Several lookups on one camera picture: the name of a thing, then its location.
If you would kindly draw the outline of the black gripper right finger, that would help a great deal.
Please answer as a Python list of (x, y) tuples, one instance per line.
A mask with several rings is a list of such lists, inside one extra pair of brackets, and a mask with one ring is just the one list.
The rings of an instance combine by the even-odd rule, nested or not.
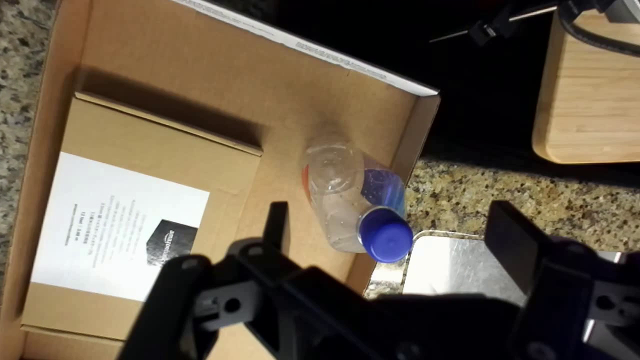
[(533, 298), (552, 249), (552, 239), (512, 201), (494, 199), (488, 210), (485, 244), (514, 280)]

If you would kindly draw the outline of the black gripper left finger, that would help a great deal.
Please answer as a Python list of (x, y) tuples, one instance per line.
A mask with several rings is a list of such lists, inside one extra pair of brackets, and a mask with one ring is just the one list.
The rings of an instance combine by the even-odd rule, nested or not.
[(285, 254), (288, 249), (288, 238), (291, 238), (288, 203), (272, 201), (267, 215), (267, 226), (262, 232), (265, 247), (270, 254)]

